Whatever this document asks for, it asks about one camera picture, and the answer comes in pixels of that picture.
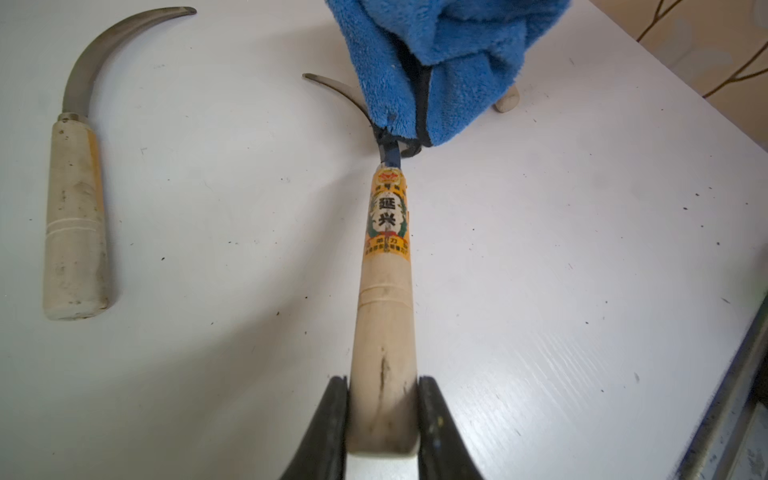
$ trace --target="beige wall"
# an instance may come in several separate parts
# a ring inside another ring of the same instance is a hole
[[[768,150],[768,0],[592,0]]]

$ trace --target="dark stain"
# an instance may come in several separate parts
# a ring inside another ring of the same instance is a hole
[[[381,404],[384,397],[384,384],[386,383],[386,375],[389,372],[389,362],[386,361],[386,355],[382,355],[382,366],[379,372],[379,404]]]

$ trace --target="wooden handle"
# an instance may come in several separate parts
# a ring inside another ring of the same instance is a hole
[[[108,300],[104,196],[96,135],[60,117],[51,136],[43,310],[51,320],[88,318]]]
[[[406,179],[398,168],[373,176],[362,257],[346,447],[351,453],[413,455],[416,344]]]

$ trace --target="printed label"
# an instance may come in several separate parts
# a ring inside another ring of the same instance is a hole
[[[371,183],[366,249],[362,258],[394,253],[411,261],[408,219],[406,178],[399,168],[381,168]]]

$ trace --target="yellow label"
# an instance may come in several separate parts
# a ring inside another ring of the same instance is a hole
[[[104,185],[101,183],[101,162],[98,157],[98,142],[96,141],[96,134],[90,128],[88,128],[88,146],[91,150],[91,163],[94,169],[96,204],[99,211],[104,213]]]
[[[411,261],[408,222],[406,178],[399,168],[380,168],[371,183],[366,248],[362,259],[379,253],[394,253]]]

